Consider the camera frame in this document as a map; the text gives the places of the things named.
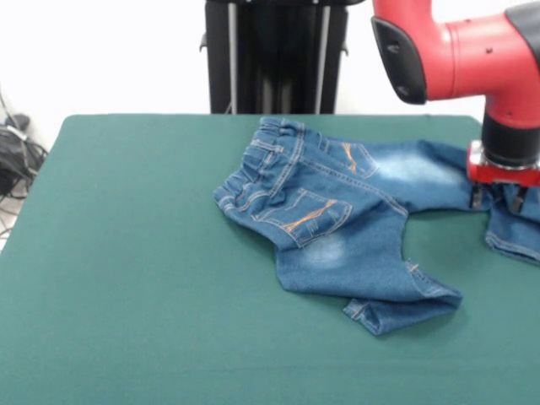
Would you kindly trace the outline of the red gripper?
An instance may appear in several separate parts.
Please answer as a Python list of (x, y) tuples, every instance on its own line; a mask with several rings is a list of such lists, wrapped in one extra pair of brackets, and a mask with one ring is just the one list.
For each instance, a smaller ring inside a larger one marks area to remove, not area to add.
[(539, 159), (532, 165), (509, 167), (487, 159), (483, 144), (473, 140), (467, 149), (467, 176), (472, 185), (469, 207), (480, 209), (483, 203), (483, 184), (506, 183), (518, 185), (511, 211), (520, 213), (527, 197), (527, 186), (539, 186)]

